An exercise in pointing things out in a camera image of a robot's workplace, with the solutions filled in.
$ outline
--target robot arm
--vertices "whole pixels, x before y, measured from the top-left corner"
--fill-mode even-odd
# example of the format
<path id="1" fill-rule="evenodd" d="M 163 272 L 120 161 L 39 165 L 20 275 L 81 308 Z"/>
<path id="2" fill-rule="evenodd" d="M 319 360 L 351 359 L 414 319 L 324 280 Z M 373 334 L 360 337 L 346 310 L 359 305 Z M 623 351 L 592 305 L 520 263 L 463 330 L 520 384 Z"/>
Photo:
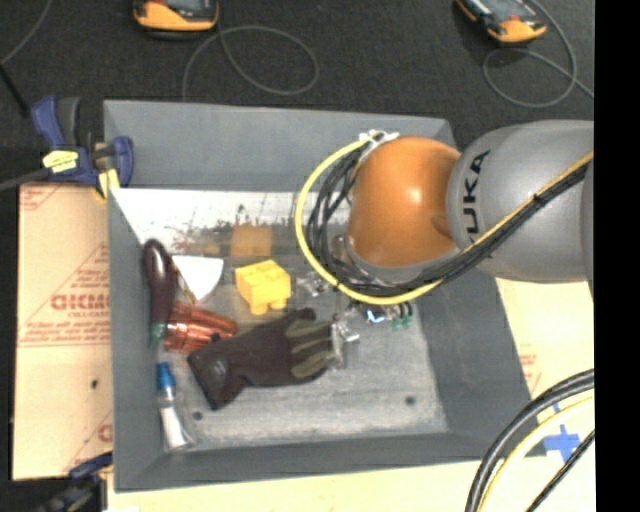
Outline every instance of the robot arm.
<path id="1" fill-rule="evenodd" d="M 472 266 L 515 280 L 592 283 L 593 201 L 592 192 L 583 198 L 582 182 L 593 175 L 592 122 L 508 127 L 461 154 L 428 139 L 375 137 L 373 150 L 354 143 L 323 162 L 296 207 L 303 253 L 333 286 L 360 302 L 388 305 Z M 347 156 L 355 160 L 351 168 Z M 326 186 L 306 230 L 300 227 L 306 193 L 334 164 L 327 181 L 342 179 L 338 198 L 351 199 L 339 243 L 326 240 L 330 218 L 321 212 L 339 206 Z"/>

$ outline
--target black carpet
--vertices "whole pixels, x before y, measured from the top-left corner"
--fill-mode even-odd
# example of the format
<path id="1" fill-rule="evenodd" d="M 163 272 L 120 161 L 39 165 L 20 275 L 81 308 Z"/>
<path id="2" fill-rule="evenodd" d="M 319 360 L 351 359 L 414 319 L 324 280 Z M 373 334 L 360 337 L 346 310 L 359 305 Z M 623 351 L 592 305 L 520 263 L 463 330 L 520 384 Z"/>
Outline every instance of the black carpet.
<path id="1" fill-rule="evenodd" d="M 593 90 L 595 2 L 546 4 L 575 52 L 577 78 Z M 594 101 L 579 88 L 546 108 L 514 105 L 493 91 L 482 64 L 496 45 L 463 18 L 453 0 L 226 0 L 221 26 L 228 31 L 229 50 L 267 87 L 305 87 L 314 77 L 313 63 L 288 39 L 237 27 L 285 31 L 313 52 L 317 81 L 293 95 L 269 93 L 245 80 L 229 63 L 219 39 L 202 49 L 185 77 L 190 58 L 205 39 L 149 37 L 133 20 L 131 0 L 53 0 L 39 29 L 14 53 L 46 5 L 47 0 L 0 3 L 0 62 L 28 105 L 49 94 L 82 97 L 80 128 L 96 138 L 102 134 L 105 98 L 439 117 L 450 122 L 460 149 L 506 125 L 594 119 Z M 569 69 L 567 50 L 553 28 L 529 47 Z M 534 103 L 554 100 L 569 83 L 540 60 L 514 52 L 494 55 L 490 72 L 506 94 Z M 37 169 L 44 149 L 0 81 L 0 182 Z M 0 444 L 7 453 L 0 458 L 3 511 L 28 509 L 64 482 L 8 481 L 16 305 L 14 190 L 0 192 L 0 216 Z"/>

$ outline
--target yellow toy block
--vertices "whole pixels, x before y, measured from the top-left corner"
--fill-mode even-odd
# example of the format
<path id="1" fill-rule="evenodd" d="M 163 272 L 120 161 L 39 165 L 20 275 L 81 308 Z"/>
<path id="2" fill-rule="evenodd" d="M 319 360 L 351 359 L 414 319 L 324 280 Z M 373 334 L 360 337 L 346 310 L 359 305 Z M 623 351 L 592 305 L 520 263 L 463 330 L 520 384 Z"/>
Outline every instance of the yellow toy block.
<path id="1" fill-rule="evenodd" d="M 291 297 L 291 278 L 273 260 L 238 268 L 235 275 L 238 292 L 254 315 L 264 315 L 269 307 L 284 309 Z"/>

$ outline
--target yellow cable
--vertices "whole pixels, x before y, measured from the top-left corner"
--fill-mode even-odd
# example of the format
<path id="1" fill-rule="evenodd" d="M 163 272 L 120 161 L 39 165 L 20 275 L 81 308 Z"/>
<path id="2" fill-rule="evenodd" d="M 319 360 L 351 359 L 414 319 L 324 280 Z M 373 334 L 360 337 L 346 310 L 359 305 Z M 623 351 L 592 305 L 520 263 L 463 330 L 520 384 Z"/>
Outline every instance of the yellow cable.
<path id="1" fill-rule="evenodd" d="M 314 171 L 307 178 L 307 181 L 304 183 L 302 189 L 300 190 L 300 193 L 298 194 L 298 198 L 296 200 L 295 213 L 294 213 L 294 227 L 295 227 L 296 238 L 298 240 L 298 245 L 300 246 L 300 250 L 302 251 L 302 254 L 307 259 L 309 264 L 313 267 L 313 269 L 320 275 L 320 277 L 322 277 L 330 285 L 334 286 L 337 290 L 341 291 L 342 293 L 344 293 L 348 297 L 351 297 L 354 300 L 357 300 L 359 302 L 363 302 L 363 303 L 366 303 L 366 304 L 374 304 L 374 305 L 378 305 L 378 306 L 391 306 L 391 305 L 395 305 L 395 304 L 400 304 L 402 302 L 407 302 L 407 301 L 414 300 L 414 299 L 420 297 L 421 295 L 424 295 L 425 293 L 430 292 L 431 290 L 433 290 L 434 288 L 436 288 L 440 284 L 442 284 L 444 279 L 440 279 L 440 280 L 435 281 L 433 283 L 430 283 L 430 284 L 421 286 L 419 288 L 416 288 L 416 289 L 414 289 L 412 291 L 405 292 L 405 293 L 402 293 L 400 295 L 394 295 L 392 297 L 375 297 L 375 296 L 372 296 L 372 295 L 366 295 L 366 294 L 357 292 L 357 291 L 347 287 L 343 283 L 340 283 L 338 281 L 338 279 L 333 274 L 328 272 L 320 264 L 320 262 L 317 260 L 317 258 L 314 256 L 314 254 L 311 252 L 311 249 L 309 248 L 309 245 L 307 244 L 307 241 L 306 241 L 305 236 L 304 236 L 304 231 L 303 231 L 304 205 L 305 205 L 307 196 L 309 195 L 309 192 L 311 191 L 311 188 L 313 187 L 315 182 L 318 180 L 318 178 L 329 167 L 331 167 L 335 162 L 337 162 L 340 158 L 342 158 L 343 156 L 349 154 L 350 152 L 355 151 L 356 149 L 364 146 L 365 144 L 367 144 L 369 142 L 372 142 L 372 140 L 373 139 L 368 137 L 368 138 L 364 138 L 362 140 L 358 140 L 356 142 L 352 142 L 351 144 L 349 144 L 347 146 L 344 146 L 343 148 L 341 148 L 338 151 L 336 151 L 334 154 L 330 155 L 323 162 L 321 162 L 318 167 L 316 167 L 314 169 Z M 495 226 L 493 226 L 493 228 L 487 230 L 480 238 L 478 238 L 478 240 L 476 240 L 473 244 L 469 245 L 464 251 L 462 251 L 458 257 L 461 257 L 461 256 L 465 255 L 471 249 L 473 249 L 479 243 L 481 243 L 483 240 L 485 240 L 486 238 L 491 236 L 493 233 L 495 233 L 497 230 L 502 228 L 514 216 L 516 216 L 518 213 L 520 213 L 530 203 L 534 202 L 536 200 L 536 196 L 545 193 L 547 190 L 549 190 L 550 188 L 554 187 L 558 182 L 560 182 L 562 179 L 564 179 L 568 175 L 577 172 L 583 165 L 585 165 L 586 163 L 588 163 L 592 159 L 593 159 L 593 151 L 589 152 L 587 155 L 582 157 L 580 160 L 578 160 L 577 162 L 575 162 L 572 165 L 570 165 L 562 174 L 560 174 L 557 178 L 553 179 L 551 182 L 549 182 L 547 185 L 545 185 L 542 189 L 540 189 L 537 194 L 534 194 L 530 199 L 524 201 L 511 214 L 507 215 L 499 223 L 497 223 Z"/>
<path id="2" fill-rule="evenodd" d="M 542 423 L 540 423 L 535 429 L 531 431 L 531 433 L 525 437 L 520 443 L 513 449 L 513 451 L 509 454 L 509 456 L 504 460 L 502 465 L 495 472 L 487 488 L 482 495 L 482 500 L 480 501 L 480 506 L 478 507 L 478 512 L 482 512 L 486 510 L 487 503 L 489 503 L 492 495 L 495 493 L 495 489 L 498 486 L 500 480 L 504 477 L 507 468 L 510 468 L 514 461 L 523 458 L 527 453 L 531 451 L 531 449 L 537 445 L 544 437 L 549 435 L 549 433 L 555 429 L 557 429 L 560 424 L 564 423 L 570 416 L 573 416 L 580 410 L 584 409 L 586 405 L 589 405 L 590 402 L 594 400 L 593 394 L 586 396 L 582 400 L 575 402 L 571 405 L 567 405 L 561 411 L 555 413 L 553 416 L 550 416 Z"/>

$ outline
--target blue cap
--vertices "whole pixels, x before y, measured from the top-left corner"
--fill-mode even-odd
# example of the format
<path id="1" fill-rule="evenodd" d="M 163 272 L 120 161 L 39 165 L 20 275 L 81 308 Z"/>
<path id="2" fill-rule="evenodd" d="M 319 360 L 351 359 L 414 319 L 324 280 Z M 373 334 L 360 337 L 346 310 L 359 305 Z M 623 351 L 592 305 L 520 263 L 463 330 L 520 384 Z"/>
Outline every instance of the blue cap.
<path id="1" fill-rule="evenodd" d="M 173 374 L 169 369 L 168 363 L 158 363 L 156 365 L 158 371 L 157 387 L 158 391 L 166 388 L 175 388 L 176 380 L 173 378 Z"/>

